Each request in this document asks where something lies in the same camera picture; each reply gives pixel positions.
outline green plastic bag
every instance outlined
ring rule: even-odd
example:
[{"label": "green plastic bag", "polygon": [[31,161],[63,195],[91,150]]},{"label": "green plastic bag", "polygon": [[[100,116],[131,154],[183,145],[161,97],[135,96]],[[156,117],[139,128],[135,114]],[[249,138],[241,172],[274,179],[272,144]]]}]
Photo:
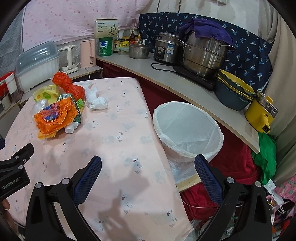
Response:
[{"label": "green plastic bag", "polygon": [[268,134],[259,133],[259,146],[259,154],[251,154],[254,164],[262,169],[260,182],[266,185],[276,172],[276,142]]}]

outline wall outlet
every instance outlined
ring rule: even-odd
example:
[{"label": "wall outlet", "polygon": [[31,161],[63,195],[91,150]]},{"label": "wall outlet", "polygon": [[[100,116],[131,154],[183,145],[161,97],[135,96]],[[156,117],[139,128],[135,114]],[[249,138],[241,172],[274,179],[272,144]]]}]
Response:
[{"label": "wall outlet", "polygon": [[218,3],[224,4],[224,5],[227,4],[227,0],[217,0],[217,1],[218,1]]}]

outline cardboard box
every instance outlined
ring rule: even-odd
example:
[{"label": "cardboard box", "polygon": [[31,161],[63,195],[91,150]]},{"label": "cardboard box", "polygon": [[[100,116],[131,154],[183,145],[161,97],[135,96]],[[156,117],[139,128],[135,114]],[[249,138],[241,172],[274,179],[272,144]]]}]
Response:
[{"label": "cardboard box", "polygon": [[117,18],[100,18],[95,22],[94,37],[105,38],[114,37],[118,31],[118,19]]}]

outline pink dotted curtain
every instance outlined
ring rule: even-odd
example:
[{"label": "pink dotted curtain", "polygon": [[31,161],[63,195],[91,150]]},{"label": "pink dotted curtain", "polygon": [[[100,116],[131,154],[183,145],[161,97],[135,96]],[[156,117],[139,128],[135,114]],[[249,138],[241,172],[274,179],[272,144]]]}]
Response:
[{"label": "pink dotted curtain", "polygon": [[94,34],[98,18],[118,18],[118,28],[138,23],[149,0],[32,0],[22,25],[24,51],[49,40],[63,43]]}]

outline pink kettle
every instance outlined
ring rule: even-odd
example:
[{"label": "pink kettle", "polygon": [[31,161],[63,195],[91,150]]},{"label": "pink kettle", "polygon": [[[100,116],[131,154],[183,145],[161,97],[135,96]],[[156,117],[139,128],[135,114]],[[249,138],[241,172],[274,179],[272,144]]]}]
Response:
[{"label": "pink kettle", "polygon": [[89,39],[80,42],[80,67],[89,68],[96,65],[96,40]]}]

